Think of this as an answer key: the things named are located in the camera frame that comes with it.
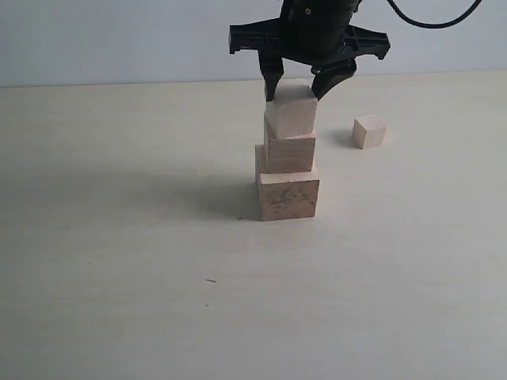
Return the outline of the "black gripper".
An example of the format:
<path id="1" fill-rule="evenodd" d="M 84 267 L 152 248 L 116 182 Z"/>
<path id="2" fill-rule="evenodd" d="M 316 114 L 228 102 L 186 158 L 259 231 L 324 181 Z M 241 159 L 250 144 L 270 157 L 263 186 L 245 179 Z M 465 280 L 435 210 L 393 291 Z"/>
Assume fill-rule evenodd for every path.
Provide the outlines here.
<path id="1" fill-rule="evenodd" d="M 384 59 L 391 44 L 387 34 L 351 25 L 359 1 L 284 1 L 280 16 L 229 29 L 229 49 L 258 53 L 265 99 L 272 101 L 284 75 L 283 61 L 311 66 L 311 90 L 320 101 L 356 73 L 355 58 Z"/>

